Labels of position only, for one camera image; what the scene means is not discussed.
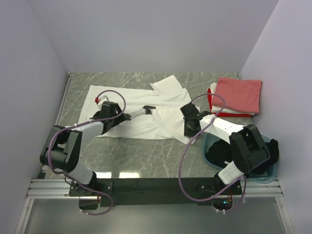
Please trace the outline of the white printed t-shirt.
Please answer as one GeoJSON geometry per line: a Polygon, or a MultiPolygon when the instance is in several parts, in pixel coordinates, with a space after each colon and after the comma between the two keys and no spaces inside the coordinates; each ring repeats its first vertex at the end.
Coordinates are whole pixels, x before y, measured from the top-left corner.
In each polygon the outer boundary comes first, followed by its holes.
{"type": "Polygon", "coordinates": [[[98,110],[97,95],[107,96],[112,102],[125,108],[130,114],[145,105],[154,106],[150,115],[142,115],[125,121],[104,134],[104,137],[132,139],[175,139],[183,144],[189,142],[184,136],[184,119],[180,108],[191,101],[190,95],[182,88],[175,76],[171,75],[151,84],[151,90],[90,86],[79,116],[79,123],[87,121],[98,110]]]}

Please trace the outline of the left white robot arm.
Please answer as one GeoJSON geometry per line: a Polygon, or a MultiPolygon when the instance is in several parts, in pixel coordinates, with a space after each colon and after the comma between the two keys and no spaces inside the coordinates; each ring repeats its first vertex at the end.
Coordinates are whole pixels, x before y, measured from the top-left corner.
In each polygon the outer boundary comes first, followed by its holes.
{"type": "Polygon", "coordinates": [[[81,183],[80,190],[85,195],[94,195],[98,189],[96,176],[79,162],[81,145],[130,119],[131,115],[123,113],[117,103],[105,101],[87,122],[71,127],[53,126],[41,151],[40,162],[57,174],[64,173],[81,183]]]}

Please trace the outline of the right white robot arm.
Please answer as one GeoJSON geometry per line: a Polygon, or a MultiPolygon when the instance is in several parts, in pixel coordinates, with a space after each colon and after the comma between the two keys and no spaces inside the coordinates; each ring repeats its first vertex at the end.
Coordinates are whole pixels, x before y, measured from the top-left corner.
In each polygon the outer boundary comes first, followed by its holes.
{"type": "Polygon", "coordinates": [[[189,143],[206,132],[230,147],[232,160],[214,176],[214,190],[218,194],[226,194],[231,183],[270,159],[270,151],[256,126],[238,125],[208,111],[200,112],[191,102],[180,110],[184,119],[184,135],[190,139],[189,143]]]}

